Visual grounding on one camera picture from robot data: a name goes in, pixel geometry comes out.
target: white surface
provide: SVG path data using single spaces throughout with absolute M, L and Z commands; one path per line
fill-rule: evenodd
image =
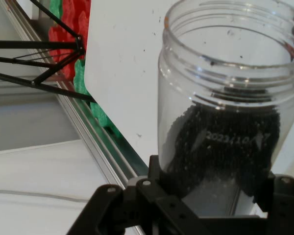
M 31 20 L 37 20 L 39 17 L 39 9 L 32 4 L 29 0 L 16 0 L 24 12 Z
M 85 84 L 146 164 L 158 152 L 157 62 L 163 19 L 175 2 L 92 2 Z
M 0 189 L 89 199 L 106 183 L 82 141 L 0 152 Z M 84 206 L 0 194 L 0 235 L 63 235 Z

